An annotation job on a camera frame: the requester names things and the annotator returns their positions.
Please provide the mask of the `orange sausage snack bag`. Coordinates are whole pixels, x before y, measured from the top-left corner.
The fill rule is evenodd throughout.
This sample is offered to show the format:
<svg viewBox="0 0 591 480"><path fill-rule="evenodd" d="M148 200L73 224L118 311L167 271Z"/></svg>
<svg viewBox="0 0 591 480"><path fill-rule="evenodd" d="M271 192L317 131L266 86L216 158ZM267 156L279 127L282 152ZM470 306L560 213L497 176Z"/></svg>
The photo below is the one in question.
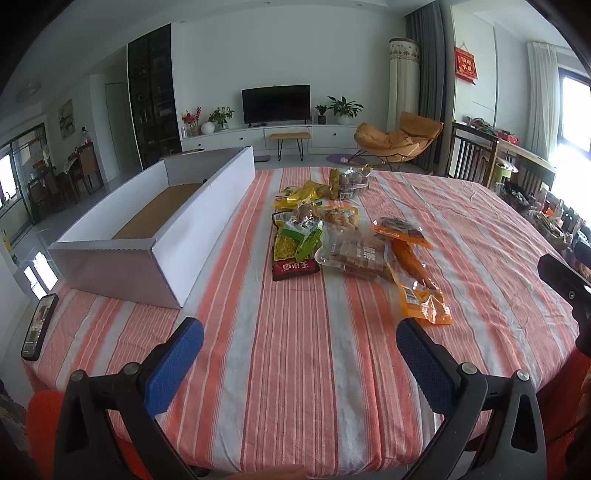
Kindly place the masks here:
<svg viewBox="0 0 591 480"><path fill-rule="evenodd" d="M444 294L416 253L418 247L433 249L422 229L398 217L381 217L370 227L384 243L404 317L424 326L451 325L453 317Z"/></svg>

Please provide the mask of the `clear bag of bread slices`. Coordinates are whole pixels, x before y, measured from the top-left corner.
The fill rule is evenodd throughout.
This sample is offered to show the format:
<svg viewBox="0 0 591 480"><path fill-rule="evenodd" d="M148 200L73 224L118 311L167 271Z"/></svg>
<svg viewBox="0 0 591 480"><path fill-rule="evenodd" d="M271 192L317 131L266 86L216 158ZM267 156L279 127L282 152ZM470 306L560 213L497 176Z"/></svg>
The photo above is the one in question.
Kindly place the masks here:
<svg viewBox="0 0 591 480"><path fill-rule="evenodd" d="M390 262L384 243L363 235L356 229L328 227L322 233L321 246L315 261L329 267L367 279L391 281Z"/></svg>

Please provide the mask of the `red yellow snack bag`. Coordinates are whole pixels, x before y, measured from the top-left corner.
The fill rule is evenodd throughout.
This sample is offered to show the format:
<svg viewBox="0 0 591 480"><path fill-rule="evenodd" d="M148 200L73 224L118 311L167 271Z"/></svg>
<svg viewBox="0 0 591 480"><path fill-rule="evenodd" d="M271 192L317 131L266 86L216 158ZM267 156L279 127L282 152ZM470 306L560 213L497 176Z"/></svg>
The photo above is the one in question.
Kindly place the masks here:
<svg viewBox="0 0 591 480"><path fill-rule="evenodd" d="M318 273L321 267L315 261L315 255L307 260L297 262L294 254L296 254L297 246L304 240L304 236L322 220L300 224L296 221L294 211L273 213L271 220L273 220L273 226L276 227L276 236L274 236L273 249L271 249L273 281L283 281Z"/></svg>

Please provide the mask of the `green white snack pack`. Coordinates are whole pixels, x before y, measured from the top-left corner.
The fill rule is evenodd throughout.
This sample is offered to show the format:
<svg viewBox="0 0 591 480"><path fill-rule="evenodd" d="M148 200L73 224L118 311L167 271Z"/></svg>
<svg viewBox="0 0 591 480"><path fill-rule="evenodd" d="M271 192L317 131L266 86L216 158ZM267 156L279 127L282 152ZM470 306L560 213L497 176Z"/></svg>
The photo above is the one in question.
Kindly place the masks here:
<svg viewBox="0 0 591 480"><path fill-rule="evenodd" d="M322 227L322 222L320 222L304 236L304 240L301 241L300 245L297 246L297 250L295 250L294 258L297 262L307 260L315 255L315 251L318 250L318 243L321 242L323 231L324 227Z"/></svg>

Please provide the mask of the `clear bun pack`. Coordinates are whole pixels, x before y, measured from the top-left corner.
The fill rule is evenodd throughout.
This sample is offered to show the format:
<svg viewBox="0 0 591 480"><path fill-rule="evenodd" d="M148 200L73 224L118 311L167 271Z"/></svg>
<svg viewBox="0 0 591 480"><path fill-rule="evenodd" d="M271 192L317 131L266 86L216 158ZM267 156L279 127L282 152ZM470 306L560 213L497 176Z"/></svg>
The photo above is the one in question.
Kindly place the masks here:
<svg viewBox="0 0 591 480"><path fill-rule="evenodd" d="M295 208L294 213L295 221L300 224L315 221L320 218L317 206L311 203L302 203Z"/></svg>

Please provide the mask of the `yellow snack packet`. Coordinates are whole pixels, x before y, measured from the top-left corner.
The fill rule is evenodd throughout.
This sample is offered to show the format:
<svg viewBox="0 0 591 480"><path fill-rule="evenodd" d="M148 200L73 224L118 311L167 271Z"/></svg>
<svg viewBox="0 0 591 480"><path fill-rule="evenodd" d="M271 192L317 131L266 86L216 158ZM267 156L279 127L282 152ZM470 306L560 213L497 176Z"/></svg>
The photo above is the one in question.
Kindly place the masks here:
<svg viewBox="0 0 591 480"><path fill-rule="evenodd" d="M301 187L287 187L277 193L273 208L293 210L302 204L315 204L325 197L329 197L329 186L308 180Z"/></svg>

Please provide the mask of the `black smartphone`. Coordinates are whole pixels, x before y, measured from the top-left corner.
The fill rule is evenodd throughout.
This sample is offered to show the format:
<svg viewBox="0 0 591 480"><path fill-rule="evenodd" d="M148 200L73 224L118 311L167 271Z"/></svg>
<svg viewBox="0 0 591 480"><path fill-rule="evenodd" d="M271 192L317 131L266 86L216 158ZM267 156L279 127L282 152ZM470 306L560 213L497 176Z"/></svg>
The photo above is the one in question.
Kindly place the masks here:
<svg viewBox="0 0 591 480"><path fill-rule="evenodd" d="M45 295L39 300L21 348L21 358L23 360L37 361L39 359L43 342L58 301L59 297L55 293Z"/></svg>

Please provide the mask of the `dark wooden chair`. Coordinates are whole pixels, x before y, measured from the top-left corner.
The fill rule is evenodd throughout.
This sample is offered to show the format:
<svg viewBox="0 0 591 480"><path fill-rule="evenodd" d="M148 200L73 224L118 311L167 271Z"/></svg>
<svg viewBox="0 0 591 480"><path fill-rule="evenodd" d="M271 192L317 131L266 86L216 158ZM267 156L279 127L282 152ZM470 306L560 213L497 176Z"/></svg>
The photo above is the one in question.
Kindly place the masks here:
<svg viewBox="0 0 591 480"><path fill-rule="evenodd" d="M446 176L489 188L500 139L472 126L454 122Z"/></svg>

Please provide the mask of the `white standing air conditioner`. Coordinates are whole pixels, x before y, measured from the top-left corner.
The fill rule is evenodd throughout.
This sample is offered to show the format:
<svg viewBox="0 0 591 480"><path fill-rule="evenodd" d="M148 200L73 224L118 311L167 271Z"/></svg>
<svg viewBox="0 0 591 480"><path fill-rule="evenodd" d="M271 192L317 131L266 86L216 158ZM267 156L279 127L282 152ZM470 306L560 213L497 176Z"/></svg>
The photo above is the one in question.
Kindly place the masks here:
<svg viewBox="0 0 591 480"><path fill-rule="evenodd" d="M387 131L399 128L401 114L418 113L420 92L420 47L412 39L390 40L390 85Z"/></svg>

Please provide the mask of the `white round vase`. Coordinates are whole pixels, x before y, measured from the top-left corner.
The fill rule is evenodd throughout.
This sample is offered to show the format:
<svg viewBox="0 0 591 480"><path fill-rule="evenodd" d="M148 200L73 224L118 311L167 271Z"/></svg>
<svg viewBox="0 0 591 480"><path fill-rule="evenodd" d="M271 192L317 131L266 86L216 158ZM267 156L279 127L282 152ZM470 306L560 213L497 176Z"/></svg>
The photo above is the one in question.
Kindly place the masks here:
<svg viewBox="0 0 591 480"><path fill-rule="evenodd" d="M212 122L205 122L201 125L200 132L202 135L211 135L215 132L215 124Z"/></svg>

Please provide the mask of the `red flower vase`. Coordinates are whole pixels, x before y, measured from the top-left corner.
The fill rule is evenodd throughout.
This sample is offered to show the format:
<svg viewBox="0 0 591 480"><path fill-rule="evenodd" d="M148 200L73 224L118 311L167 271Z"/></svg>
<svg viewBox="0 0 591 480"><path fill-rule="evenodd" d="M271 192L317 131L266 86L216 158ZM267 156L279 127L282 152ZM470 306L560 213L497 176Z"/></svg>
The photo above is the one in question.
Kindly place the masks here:
<svg viewBox="0 0 591 480"><path fill-rule="evenodd" d="M197 136L199 134L199 120L201 115L201 107L197 106L193 110L186 110L181 115L187 135L190 137Z"/></svg>

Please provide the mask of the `grey curtain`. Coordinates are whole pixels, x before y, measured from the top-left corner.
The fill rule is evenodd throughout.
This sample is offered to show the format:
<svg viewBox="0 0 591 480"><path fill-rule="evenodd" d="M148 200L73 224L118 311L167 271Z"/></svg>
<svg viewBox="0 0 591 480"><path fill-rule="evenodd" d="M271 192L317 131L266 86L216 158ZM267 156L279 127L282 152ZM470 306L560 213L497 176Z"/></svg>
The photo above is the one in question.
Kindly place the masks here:
<svg viewBox="0 0 591 480"><path fill-rule="evenodd" d="M428 173L445 176L455 104L454 28L450 1L433 1L406 16L407 36L420 48L420 116L443 123L432 145L418 157Z"/></svg>

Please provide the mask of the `wooden bench stool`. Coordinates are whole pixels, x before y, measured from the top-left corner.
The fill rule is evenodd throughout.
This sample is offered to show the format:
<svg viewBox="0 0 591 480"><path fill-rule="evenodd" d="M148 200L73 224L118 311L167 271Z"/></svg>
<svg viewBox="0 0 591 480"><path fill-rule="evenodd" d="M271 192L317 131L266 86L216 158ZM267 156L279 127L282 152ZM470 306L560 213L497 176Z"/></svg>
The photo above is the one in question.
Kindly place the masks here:
<svg viewBox="0 0 591 480"><path fill-rule="evenodd" d="M270 135L270 140L276 143L277 161L283 158L283 144L286 142L294 142L297 145L298 157L300 161L304 161L304 141L311 140L311 133L308 131L287 132L287 133L273 133Z"/></svg>

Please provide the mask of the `dark glass display cabinet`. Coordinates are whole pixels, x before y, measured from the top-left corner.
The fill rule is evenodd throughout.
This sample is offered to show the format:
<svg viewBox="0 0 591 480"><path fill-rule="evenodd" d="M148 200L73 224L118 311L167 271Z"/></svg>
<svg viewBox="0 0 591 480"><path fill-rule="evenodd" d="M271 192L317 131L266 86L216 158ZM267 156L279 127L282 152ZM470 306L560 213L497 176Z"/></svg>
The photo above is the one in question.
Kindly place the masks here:
<svg viewBox="0 0 591 480"><path fill-rule="evenodd" d="M127 80L140 165L147 169L181 151L169 24L127 45Z"/></svg>

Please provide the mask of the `red wall hanging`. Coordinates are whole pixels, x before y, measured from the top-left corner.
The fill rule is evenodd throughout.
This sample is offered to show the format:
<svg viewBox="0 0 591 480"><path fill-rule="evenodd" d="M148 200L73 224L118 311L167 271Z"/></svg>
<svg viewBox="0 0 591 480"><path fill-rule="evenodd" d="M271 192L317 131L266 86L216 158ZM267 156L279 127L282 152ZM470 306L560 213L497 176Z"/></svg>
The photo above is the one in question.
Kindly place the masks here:
<svg viewBox="0 0 591 480"><path fill-rule="evenodd" d="M455 48L455 74L458 79L473 85L478 80L474 55L459 47Z"/></svg>

